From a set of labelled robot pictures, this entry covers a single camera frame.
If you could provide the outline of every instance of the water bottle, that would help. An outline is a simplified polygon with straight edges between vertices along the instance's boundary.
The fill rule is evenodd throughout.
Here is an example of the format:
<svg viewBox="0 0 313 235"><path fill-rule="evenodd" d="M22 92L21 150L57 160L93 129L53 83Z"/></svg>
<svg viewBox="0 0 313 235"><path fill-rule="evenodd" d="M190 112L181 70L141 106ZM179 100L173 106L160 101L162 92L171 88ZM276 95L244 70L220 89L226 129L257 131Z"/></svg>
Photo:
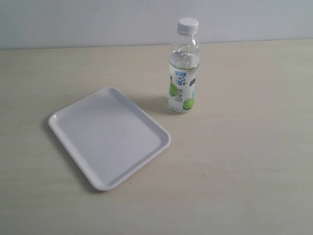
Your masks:
<svg viewBox="0 0 313 235"><path fill-rule="evenodd" d="M168 107L176 113L187 113L195 104L195 82L200 64L199 44L195 39L198 25L196 19L180 19L172 43L167 100Z"/></svg>

